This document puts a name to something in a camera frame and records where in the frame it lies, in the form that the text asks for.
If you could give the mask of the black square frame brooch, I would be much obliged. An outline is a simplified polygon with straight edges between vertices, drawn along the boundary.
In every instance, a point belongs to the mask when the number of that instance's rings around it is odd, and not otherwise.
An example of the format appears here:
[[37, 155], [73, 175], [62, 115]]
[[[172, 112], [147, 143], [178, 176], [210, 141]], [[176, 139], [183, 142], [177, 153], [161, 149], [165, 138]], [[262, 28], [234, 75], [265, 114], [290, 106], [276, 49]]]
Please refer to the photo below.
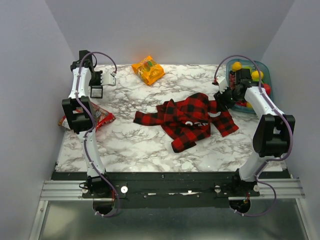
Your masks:
[[103, 98], [103, 86], [93, 85], [90, 86], [90, 98], [92, 99], [102, 99]]

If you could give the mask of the red black plaid shirt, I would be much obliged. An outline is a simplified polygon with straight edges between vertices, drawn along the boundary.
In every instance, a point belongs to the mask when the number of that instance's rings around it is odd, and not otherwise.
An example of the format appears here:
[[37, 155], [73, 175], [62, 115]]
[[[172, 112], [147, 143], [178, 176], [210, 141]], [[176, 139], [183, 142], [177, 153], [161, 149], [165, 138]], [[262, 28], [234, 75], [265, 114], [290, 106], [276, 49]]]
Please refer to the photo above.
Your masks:
[[206, 94], [199, 92], [181, 101], [165, 101], [156, 106], [154, 113], [137, 111], [133, 122], [142, 126], [161, 126], [173, 139], [171, 147], [175, 153], [181, 153], [194, 147], [197, 141], [209, 138], [211, 125], [222, 137], [239, 129], [228, 110], [223, 110], [215, 100], [209, 100]]

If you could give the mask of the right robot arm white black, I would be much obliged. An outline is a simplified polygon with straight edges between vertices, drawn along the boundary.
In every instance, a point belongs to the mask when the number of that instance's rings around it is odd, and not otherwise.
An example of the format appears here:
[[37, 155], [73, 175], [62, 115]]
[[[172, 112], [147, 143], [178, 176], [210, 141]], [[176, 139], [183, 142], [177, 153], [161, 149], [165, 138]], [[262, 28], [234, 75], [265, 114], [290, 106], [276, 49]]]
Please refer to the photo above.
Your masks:
[[214, 99], [219, 108], [228, 110], [237, 102], [246, 101], [259, 117], [252, 139], [254, 152], [238, 170], [240, 178], [230, 183], [230, 191], [241, 196], [248, 190], [247, 182], [257, 181], [270, 162], [281, 162], [289, 157], [296, 120], [272, 102], [261, 81], [253, 81], [248, 69], [236, 71], [233, 87], [222, 76], [215, 76], [213, 84], [218, 86]]

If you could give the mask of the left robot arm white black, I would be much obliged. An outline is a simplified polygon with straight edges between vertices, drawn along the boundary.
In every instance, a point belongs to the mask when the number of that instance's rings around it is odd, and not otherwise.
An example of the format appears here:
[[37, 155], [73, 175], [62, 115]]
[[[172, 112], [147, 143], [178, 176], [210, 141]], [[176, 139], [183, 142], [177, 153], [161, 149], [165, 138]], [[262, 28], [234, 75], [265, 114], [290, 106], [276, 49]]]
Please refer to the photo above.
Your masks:
[[102, 178], [106, 169], [98, 151], [97, 118], [89, 91], [90, 81], [101, 78], [102, 74], [94, 70], [92, 55], [88, 50], [81, 50], [79, 59], [71, 64], [72, 88], [69, 96], [62, 100], [62, 108], [68, 126], [76, 133], [84, 153], [87, 179], [81, 188], [83, 192], [96, 193], [104, 198], [110, 194], [111, 185]]

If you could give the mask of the front yellow toy lemon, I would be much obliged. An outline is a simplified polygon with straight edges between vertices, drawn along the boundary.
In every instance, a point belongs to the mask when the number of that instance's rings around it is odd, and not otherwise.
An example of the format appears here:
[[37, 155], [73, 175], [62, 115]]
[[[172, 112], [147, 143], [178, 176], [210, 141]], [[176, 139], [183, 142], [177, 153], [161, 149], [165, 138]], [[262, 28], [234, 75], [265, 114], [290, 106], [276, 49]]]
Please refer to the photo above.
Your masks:
[[249, 108], [249, 109], [253, 108], [253, 106], [249, 102], [246, 103], [246, 107]]

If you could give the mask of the yellow toy lemon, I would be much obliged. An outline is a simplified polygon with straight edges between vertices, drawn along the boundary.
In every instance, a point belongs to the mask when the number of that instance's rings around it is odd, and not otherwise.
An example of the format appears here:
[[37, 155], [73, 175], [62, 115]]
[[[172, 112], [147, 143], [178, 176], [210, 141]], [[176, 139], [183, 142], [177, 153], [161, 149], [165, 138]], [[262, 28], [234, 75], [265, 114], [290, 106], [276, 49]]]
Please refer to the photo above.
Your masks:
[[246, 103], [246, 107], [249, 108], [249, 109], [253, 108], [253, 106], [249, 102]]
[[264, 78], [264, 73], [262, 71], [255, 70], [251, 73], [252, 80], [259, 82]]

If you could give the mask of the orange yellow toy fruit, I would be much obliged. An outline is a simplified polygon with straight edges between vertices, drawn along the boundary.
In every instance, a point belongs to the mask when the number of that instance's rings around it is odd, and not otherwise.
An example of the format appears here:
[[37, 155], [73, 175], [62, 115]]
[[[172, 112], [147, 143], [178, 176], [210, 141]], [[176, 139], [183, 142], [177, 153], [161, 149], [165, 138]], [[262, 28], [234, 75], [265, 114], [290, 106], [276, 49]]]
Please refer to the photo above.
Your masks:
[[242, 64], [239, 62], [239, 61], [236, 61], [236, 62], [234, 62], [233, 64], [232, 64], [232, 66], [231, 66], [231, 70], [232, 70], [232, 72], [236, 72], [236, 71], [238, 71], [238, 70], [240, 70], [240, 69], [242, 69]]

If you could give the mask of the red snack bag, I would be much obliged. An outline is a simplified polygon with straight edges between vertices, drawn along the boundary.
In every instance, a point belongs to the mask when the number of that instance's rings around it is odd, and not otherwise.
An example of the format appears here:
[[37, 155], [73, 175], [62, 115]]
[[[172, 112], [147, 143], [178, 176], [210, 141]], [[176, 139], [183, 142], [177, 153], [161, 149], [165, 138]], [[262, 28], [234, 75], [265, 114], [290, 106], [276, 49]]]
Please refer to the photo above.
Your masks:
[[[108, 125], [112, 123], [116, 119], [116, 117], [111, 112], [96, 105], [95, 103], [92, 103], [92, 107], [94, 109], [96, 121], [97, 121], [96, 127], [95, 127], [96, 130], [98, 130], [100, 127], [104, 125]], [[58, 121], [58, 125], [70, 130], [70, 127], [65, 115]]]

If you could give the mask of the teal plastic fruit bin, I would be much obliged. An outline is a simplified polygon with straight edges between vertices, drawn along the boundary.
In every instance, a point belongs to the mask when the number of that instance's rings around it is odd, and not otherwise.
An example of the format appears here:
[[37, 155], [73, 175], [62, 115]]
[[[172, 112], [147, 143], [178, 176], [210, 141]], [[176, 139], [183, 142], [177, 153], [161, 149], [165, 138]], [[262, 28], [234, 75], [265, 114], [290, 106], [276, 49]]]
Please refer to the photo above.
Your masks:
[[[232, 59], [232, 60], [228, 61], [227, 64], [226, 64], [226, 72], [228, 73], [226, 79], [228, 80], [229, 87], [231, 89], [235, 88], [235, 83], [236, 83], [235, 73], [232, 72], [232, 64], [234, 62], [240, 62], [242, 64], [242, 68], [243, 69], [249, 69], [250, 73], [252, 73], [253, 71], [257, 70], [257, 68], [249, 60], [236, 58], [236, 59]], [[274, 96], [273, 96], [272, 81], [271, 81], [269, 69], [262, 62], [255, 61], [255, 63], [258, 66], [259, 70], [262, 71], [263, 74], [264, 74], [264, 77], [262, 79], [262, 87], [264, 87], [263, 84], [268, 84], [271, 87], [271, 94], [268, 95], [268, 96], [273, 101], [274, 100]], [[255, 111], [253, 110], [253, 108], [246, 107], [246, 103], [247, 102], [245, 102], [245, 101], [237, 102], [233, 106], [232, 110], [237, 111], [237, 112], [241, 112], [241, 113], [254, 114]]]

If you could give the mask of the red toy apple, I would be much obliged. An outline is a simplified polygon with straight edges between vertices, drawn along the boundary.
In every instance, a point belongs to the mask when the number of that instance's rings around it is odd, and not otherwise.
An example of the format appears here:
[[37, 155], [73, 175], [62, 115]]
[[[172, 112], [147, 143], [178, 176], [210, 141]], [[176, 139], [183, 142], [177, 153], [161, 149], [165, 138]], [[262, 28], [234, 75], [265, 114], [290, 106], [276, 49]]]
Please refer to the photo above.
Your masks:
[[267, 83], [264, 83], [263, 84], [263, 88], [265, 89], [267, 95], [270, 96], [271, 95], [271, 87], [270, 87], [270, 85], [267, 84]]

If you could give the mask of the orange snack bag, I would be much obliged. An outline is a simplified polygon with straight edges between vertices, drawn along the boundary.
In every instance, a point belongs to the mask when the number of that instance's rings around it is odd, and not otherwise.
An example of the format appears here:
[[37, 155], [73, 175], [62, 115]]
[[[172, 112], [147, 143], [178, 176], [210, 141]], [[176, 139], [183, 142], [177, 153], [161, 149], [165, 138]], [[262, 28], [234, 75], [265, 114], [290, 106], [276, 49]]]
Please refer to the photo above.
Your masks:
[[139, 63], [131, 65], [133, 72], [147, 85], [151, 86], [165, 75], [163, 67], [149, 55]]

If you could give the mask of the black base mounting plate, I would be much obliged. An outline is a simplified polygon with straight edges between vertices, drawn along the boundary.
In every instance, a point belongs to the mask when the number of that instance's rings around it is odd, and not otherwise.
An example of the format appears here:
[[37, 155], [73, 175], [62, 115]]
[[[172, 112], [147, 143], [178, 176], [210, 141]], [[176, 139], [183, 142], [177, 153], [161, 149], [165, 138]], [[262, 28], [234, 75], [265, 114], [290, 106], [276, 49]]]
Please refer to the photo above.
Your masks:
[[286, 170], [263, 172], [251, 182], [238, 172], [109, 172], [93, 194], [83, 192], [86, 180], [83, 172], [56, 172], [44, 183], [41, 198], [88, 201], [101, 212], [206, 207], [247, 212], [252, 200], [290, 198], [297, 188]]

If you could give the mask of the aluminium rail frame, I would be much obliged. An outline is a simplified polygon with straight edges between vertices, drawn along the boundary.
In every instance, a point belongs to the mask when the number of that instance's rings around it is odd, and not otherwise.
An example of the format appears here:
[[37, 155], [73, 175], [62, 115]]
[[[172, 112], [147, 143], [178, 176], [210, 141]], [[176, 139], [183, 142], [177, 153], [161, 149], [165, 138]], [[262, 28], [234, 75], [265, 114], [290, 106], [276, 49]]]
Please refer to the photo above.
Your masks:
[[300, 180], [263, 172], [239, 183], [228, 172], [111, 172], [107, 186], [82, 187], [86, 174], [54, 173], [43, 183], [32, 240], [307, 240]]

